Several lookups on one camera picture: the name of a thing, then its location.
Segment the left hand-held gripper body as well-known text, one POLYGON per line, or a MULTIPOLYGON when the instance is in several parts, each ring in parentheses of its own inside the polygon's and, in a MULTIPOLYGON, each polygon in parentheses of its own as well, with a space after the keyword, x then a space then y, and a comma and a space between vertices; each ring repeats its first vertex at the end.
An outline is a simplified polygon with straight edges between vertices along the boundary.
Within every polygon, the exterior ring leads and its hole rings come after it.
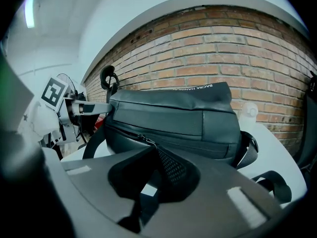
POLYGON ((72 113, 71 102, 85 101, 83 92, 78 92, 72 79, 68 76, 50 77, 41 100, 56 113, 59 125, 58 143, 71 143, 81 135, 79 117, 72 113))

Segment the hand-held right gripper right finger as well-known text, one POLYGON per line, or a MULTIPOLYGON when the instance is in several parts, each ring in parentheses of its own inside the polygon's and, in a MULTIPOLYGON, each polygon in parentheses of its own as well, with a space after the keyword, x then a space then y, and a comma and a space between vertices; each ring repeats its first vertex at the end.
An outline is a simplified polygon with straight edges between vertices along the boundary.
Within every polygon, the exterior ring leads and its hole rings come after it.
POLYGON ((142 147, 139 171, 156 189, 140 195, 147 238, 240 238, 264 232, 283 211, 266 189, 230 164, 175 148, 142 147))

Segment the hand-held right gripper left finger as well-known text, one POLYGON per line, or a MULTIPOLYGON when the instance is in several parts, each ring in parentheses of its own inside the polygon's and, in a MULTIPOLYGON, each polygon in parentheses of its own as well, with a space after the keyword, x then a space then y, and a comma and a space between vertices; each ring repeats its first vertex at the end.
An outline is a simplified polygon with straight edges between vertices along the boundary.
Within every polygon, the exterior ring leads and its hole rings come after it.
POLYGON ((139 229, 159 208, 156 196, 123 198, 108 181, 110 168, 137 151, 65 162, 54 150, 43 151, 57 194, 77 229, 139 229))

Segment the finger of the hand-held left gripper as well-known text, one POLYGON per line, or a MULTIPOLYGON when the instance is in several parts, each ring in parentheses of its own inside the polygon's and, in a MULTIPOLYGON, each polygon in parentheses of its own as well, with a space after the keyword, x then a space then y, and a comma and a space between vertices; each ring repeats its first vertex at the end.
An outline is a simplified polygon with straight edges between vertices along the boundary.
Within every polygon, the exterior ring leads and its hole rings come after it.
POLYGON ((114 106, 109 103, 89 102, 89 101, 74 101, 74 115, 99 115, 111 112, 114 106))

